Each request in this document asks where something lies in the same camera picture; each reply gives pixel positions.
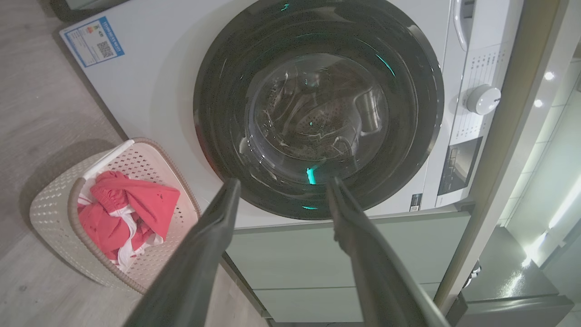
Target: blue and white sticker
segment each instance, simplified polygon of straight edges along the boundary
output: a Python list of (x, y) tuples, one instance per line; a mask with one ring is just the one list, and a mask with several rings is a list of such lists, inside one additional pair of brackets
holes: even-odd
[(85, 67), (125, 54), (105, 16), (68, 31), (64, 36)]

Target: cabinet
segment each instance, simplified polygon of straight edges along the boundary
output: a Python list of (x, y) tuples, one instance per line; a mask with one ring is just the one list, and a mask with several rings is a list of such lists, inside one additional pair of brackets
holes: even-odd
[[(374, 219), (433, 297), (468, 223), (467, 212)], [(235, 231), (227, 253), (278, 322), (361, 321), (349, 257), (332, 223)]]

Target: beige plastic basket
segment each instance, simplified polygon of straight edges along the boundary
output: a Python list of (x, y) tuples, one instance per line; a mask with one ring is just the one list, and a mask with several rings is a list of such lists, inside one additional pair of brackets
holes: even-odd
[[(77, 200), (89, 176), (102, 168), (118, 170), (132, 179), (148, 180), (180, 191), (166, 241), (149, 247), (127, 273), (97, 248), (78, 220)], [(183, 177), (154, 142), (126, 141), (117, 148), (89, 157), (60, 175), (34, 199), (30, 220), (40, 236), (67, 262), (94, 281), (144, 293), (163, 265), (198, 221), (200, 209)]]

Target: wooden floor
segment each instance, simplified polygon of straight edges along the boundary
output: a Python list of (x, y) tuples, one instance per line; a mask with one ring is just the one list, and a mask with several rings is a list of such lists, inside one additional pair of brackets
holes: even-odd
[[(122, 142), (57, 31), (46, 0), (0, 10), (0, 326), (121, 326), (140, 296), (69, 268), (31, 230), (28, 209), (51, 180)], [(206, 326), (267, 326), (219, 267)]]

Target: washing machine door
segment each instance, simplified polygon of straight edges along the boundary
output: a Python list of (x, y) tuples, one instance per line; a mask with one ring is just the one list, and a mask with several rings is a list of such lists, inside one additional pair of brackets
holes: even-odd
[(206, 158), (244, 200), (328, 219), (331, 177), (367, 209), (418, 172), (442, 119), (442, 73), (388, 1), (259, 0), (208, 50), (193, 106)]

